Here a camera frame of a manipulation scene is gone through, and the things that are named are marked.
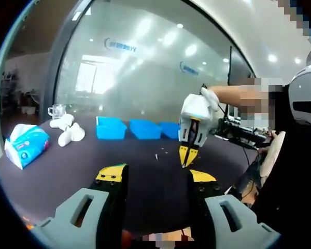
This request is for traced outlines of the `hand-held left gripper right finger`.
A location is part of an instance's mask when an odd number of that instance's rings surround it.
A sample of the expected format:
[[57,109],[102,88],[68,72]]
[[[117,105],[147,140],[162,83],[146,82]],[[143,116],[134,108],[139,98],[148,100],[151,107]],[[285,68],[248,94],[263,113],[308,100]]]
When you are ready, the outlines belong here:
[[276,248],[280,233],[257,221],[256,214],[216,179],[189,170],[191,235],[198,248]]

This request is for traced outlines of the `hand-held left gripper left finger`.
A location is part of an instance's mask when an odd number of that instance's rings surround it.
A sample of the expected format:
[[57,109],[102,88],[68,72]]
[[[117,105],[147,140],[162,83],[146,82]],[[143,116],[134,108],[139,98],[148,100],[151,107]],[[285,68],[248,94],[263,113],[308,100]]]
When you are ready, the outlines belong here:
[[129,166],[102,168],[88,188],[61,203],[32,229],[46,248],[121,248]]

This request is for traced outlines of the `person's right hand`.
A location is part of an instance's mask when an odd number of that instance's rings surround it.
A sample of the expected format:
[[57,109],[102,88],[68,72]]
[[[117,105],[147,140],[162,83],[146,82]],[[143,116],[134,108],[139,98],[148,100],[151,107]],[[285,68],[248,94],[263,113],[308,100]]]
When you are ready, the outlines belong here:
[[209,103],[210,108],[214,111],[217,112],[219,109],[219,99],[216,96],[216,94],[212,91],[209,90],[206,87],[202,87],[200,90],[201,95],[207,100]]

